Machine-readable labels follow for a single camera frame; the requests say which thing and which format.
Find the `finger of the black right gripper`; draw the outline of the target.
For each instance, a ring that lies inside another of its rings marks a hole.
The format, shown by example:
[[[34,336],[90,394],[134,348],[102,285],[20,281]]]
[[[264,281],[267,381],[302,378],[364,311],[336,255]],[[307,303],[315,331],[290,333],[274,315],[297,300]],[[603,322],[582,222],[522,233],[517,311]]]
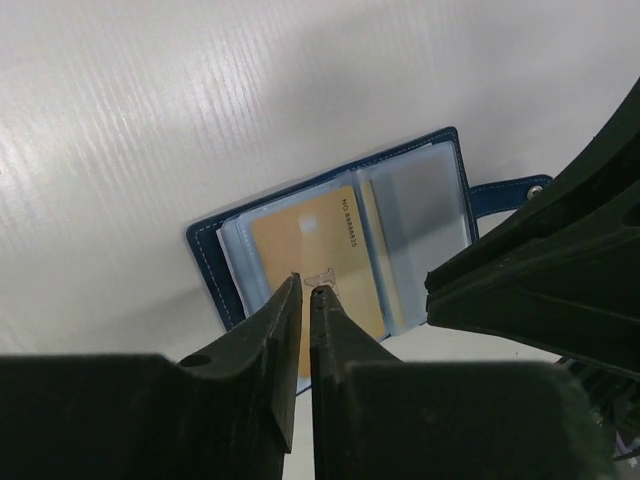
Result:
[[[639,375],[639,92],[502,224],[429,273],[430,325]]]

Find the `navy blue card holder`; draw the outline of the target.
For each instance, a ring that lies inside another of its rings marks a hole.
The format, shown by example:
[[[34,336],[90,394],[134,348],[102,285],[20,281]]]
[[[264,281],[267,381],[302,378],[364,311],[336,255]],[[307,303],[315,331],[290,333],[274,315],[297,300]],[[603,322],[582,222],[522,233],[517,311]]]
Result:
[[[404,144],[394,146],[385,151],[375,153],[369,157],[355,160],[320,173],[314,177],[294,183],[256,199],[222,210],[192,224],[187,229],[186,239],[223,326],[226,329],[232,329],[239,325],[248,316],[256,313],[263,307],[267,300],[279,288],[270,294],[264,305],[257,310],[252,311],[247,308],[245,285],[247,284],[246,277],[249,273],[250,266],[246,255],[246,242],[241,239],[238,230],[238,219],[252,210],[273,202],[290,198],[300,201],[304,192],[318,192],[343,185],[350,185],[355,191],[359,215],[363,226],[364,240],[369,252],[378,299],[384,317],[386,334],[376,340],[381,341],[392,336],[398,336],[422,325],[426,320],[398,335],[391,334],[388,329],[387,322],[385,321],[382,294],[380,293],[377,280],[376,265],[372,258],[372,241],[369,238],[366,219],[363,217],[364,207],[359,194],[357,173],[359,170],[375,165],[381,161],[419,148],[443,143],[453,145],[456,161],[459,165],[471,237],[468,246],[474,243],[479,237],[478,221],[480,218],[519,209],[551,182],[550,176],[538,174],[477,186],[470,185],[467,180],[458,132],[452,127],[447,127]]]

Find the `gold credit card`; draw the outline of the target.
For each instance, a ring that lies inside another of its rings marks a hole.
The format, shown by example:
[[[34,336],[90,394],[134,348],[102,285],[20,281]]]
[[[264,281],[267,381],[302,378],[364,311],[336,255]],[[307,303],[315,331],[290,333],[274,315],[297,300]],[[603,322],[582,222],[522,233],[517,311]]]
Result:
[[[310,377],[310,293],[331,288],[350,318],[368,335],[386,334],[354,188],[304,192],[302,199],[273,202],[238,219],[250,270],[247,308],[255,311],[292,273],[303,289],[299,377]]]

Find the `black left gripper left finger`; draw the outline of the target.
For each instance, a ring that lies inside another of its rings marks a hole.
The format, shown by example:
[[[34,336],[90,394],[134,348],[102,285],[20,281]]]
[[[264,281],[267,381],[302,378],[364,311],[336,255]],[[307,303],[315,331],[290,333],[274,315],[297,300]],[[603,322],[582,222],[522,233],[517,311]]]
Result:
[[[302,287],[174,362],[159,354],[1,360],[5,479],[278,479],[293,442]]]

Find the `silver grey credit card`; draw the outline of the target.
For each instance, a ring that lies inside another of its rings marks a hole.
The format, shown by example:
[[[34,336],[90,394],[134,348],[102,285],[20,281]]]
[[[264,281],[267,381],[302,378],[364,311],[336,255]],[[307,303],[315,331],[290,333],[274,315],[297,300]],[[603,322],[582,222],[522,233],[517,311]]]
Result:
[[[429,272],[470,244],[453,145],[443,143],[357,173],[385,321],[401,334],[426,320]]]

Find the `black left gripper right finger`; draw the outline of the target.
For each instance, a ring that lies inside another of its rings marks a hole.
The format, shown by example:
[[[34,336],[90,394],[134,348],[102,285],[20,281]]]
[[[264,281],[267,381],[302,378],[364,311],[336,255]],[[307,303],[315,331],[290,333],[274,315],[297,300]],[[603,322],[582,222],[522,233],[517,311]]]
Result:
[[[585,392],[539,362],[405,362],[310,298],[319,479],[613,479]]]

